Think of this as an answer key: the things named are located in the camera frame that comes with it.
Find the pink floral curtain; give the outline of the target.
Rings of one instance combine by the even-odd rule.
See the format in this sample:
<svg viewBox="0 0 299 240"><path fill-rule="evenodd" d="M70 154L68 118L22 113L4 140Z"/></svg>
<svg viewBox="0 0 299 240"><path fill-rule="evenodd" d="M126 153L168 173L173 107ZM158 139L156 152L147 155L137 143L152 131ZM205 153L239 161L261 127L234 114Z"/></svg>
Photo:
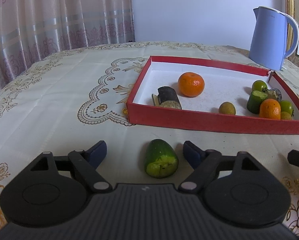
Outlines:
<svg viewBox="0 0 299 240"><path fill-rule="evenodd" d="M133 41L132 0L0 0L0 90L53 53Z"/></svg>

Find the blue electric kettle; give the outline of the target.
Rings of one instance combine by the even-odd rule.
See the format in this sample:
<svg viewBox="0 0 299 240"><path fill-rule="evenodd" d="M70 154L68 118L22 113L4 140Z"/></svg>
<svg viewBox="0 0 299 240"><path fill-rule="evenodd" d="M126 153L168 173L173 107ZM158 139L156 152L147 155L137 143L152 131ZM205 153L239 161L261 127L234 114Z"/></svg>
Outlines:
<svg viewBox="0 0 299 240"><path fill-rule="evenodd" d="M299 42L299 25L290 15L277 9L259 6L253 9L256 18L249 58L271 70L281 70L284 59L291 56ZM291 25L294 36L287 49L287 29Z"/></svg>

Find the red shallow cardboard box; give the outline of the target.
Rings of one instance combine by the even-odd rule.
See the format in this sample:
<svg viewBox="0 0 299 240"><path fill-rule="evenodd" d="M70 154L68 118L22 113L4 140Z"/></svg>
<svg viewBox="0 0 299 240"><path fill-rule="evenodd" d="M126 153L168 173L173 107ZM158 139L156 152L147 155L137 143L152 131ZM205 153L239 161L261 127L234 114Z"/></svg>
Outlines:
<svg viewBox="0 0 299 240"><path fill-rule="evenodd" d="M163 86L178 90L178 78L186 72L199 74L205 88L197 97L177 92L182 109L156 107L152 94ZM278 88L282 98L292 103L292 120L259 118L246 108L256 80ZM224 102L231 102L236 115L218 113ZM276 72L244 64L190 57L151 56L141 71L127 100L132 124L189 129L195 131L247 134L299 134L299 98Z"/></svg>

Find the yellow longan with stem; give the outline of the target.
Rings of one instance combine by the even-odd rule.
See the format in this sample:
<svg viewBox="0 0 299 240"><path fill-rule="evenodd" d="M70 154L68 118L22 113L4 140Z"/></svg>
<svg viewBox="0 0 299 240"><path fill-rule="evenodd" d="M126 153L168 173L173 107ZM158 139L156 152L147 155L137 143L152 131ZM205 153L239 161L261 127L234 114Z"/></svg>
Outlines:
<svg viewBox="0 0 299 240"><path fill-rule="evenodd" d="M281 120L292 120L292 115L288 112L281 112Z"/></svg>

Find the small orange tangerine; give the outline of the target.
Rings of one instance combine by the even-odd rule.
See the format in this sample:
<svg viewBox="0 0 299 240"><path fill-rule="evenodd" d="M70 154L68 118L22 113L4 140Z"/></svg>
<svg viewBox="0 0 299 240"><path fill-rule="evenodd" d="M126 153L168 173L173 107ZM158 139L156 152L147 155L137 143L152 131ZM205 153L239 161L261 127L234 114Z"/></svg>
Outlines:
<svg viewBox="0 0 299 240"><path fill-rule="evenodd" d="M193 72L183 73L178 79L179 91L187 97L199 96L205 88L204 79Z"/></svg>

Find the green tomato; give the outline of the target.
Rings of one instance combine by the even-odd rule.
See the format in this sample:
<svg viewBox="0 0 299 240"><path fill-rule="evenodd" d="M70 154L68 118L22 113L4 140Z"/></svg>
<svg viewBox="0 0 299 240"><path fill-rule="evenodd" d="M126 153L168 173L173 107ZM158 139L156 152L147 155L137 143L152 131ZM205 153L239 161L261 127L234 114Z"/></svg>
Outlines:
<svg viewBox="0 0 299 240"><path fill-rule="evenodd" d="M260 91L260 92L264 92L268 89L267 83L265 83L265 81L262 80L256 80L253 82L252 84L252 91Z"/></svg>
<svg viewBox="0 0 299 240"><path fill-rule="evenodd" d="M281 100L280 101L280 107L282 112L286 112L289 115L293 116L294 108L290 101L288 100Z"/></svg>

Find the small yellow longan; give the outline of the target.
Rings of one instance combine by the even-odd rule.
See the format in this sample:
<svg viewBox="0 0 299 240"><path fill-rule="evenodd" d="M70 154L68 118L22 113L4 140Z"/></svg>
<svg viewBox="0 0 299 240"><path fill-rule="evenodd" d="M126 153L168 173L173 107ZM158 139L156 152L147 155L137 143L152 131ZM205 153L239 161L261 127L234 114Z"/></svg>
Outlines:
<svg viewBox="0 0 299 240"><path fill-rule="evenodd" d="M218 108L218 113L226 115L236 115L236 109L231 102L224 102Z"/></svg>

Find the small green cucumber piece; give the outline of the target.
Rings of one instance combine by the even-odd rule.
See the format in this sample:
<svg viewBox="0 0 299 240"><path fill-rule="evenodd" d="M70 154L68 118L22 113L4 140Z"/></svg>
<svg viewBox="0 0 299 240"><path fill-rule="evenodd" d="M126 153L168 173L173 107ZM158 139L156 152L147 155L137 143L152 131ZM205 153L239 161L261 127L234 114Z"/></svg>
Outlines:
<svg viewBox="0 0 299 240"><path fill-rule="evenodd" d="M152 140L145 154L144 170L153 178L166 178L178 169L179 159L174 149L162 139Z"/></svg>

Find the cream floral tablecloth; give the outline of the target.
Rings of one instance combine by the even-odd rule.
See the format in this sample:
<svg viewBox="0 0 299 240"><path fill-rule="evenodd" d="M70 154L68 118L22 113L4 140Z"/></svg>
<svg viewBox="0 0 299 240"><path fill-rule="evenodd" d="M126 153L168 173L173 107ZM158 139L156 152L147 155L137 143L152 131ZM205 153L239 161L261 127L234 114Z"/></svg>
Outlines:
<svg viewBox="0 0 299 240"><path fill-rule="evenodd" d="M66 155L100 140L108 146L98 172L111 184L154 183L145 174L147 144L167 141L179 158L177 172L166 182L178 185L191 173L182 145L225 155L247 151L288 189L292 204L286 226L299 235L299 168L286 156L299 150L297 135L252 135L187 131L128 122L126 102L152 55L183 56L253 66L248 51L196 43L133 42L66 50L36 62L0 91L0 194L37 155ZM6 224L0 208L0 229Z"/></svg>

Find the large green cucumber piece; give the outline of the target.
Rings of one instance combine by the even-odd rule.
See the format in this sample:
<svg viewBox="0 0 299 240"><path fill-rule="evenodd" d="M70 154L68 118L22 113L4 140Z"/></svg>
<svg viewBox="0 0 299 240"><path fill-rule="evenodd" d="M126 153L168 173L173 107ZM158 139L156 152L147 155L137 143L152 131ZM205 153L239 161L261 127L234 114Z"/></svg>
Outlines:
<svg viewBox="0 0 299 240"><path fill-rule="evenodd" d="M247 109L253 114L259 114L260 106L267 98L268 95L265 92L258 90L252 91L247 102Z"/></svg>

